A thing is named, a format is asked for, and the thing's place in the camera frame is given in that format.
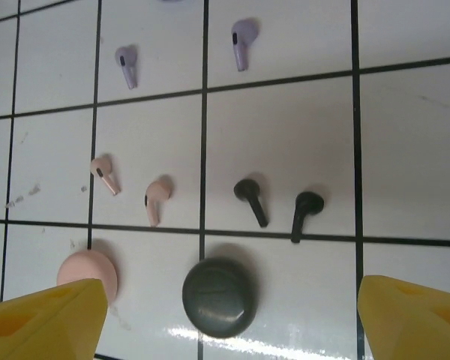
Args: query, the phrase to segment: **earbud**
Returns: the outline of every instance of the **earbud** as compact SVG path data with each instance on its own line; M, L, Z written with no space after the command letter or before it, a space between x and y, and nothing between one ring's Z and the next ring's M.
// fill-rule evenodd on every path
M94 176L102 179L103 183L112 191L113 195L120 192L119 187L112 181L110 174L112 173L112 163L106 157L97 157L91 161L90 172Z
M237 199L241 201L248 201L260 227L267 227L267 225L269 225L265 212L263 211L260 201L258 200L258 196L260 195L260 186L256 181L250 178L245 178L239 181L233 188L233 193Z
M295 199L295 214L293 215L292 242L298 244L302 237L302 227L307 215L316 215L322 212L325 201L310 191L300 193Z
M137 63L137 50L134 46L122 46L115 52L115 60L123 71L128 88L131 90L137 87L137 75L135 74L135 64Z
M247 48L258 36L258 25L253 19L237 21L232 27L233 52L238 71L248 69Z
M145 207L147 208L148 221L151 227L156 227L158 220L157 202L170 198L171 187L163 181L153 181L145 192Z

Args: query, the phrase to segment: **black earbud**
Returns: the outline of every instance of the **black earbud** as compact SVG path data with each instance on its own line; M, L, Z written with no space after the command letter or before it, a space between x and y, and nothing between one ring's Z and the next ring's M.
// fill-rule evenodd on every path
M248 201L248 203L250 203L260 227L267 227L267 225L269 225L269 221L267 220L265 212L263 211L260 201L258 200L258 196L260 195L260 186L256 181L250 178L245 178L235 185L233 192L235 193L237 199L241 201Z
M295 214L293 215L292 242L298 244L302 237L302 227L307 215L316 215L322 212L325 201L311 191L300 193L295 200Z

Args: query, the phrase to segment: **purple earbud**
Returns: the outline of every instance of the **purple earbud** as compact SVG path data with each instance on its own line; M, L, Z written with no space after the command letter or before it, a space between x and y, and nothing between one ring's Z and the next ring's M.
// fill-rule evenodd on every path
M258 25L253 19L237 21L232 27L232 42L238 71L248 69L247 48L258 36Z
M137 49L135 46L122 46L115 52L115 60L123 71L128 88L131 90L137 87L137 77L135 74L135 64L137 63Z

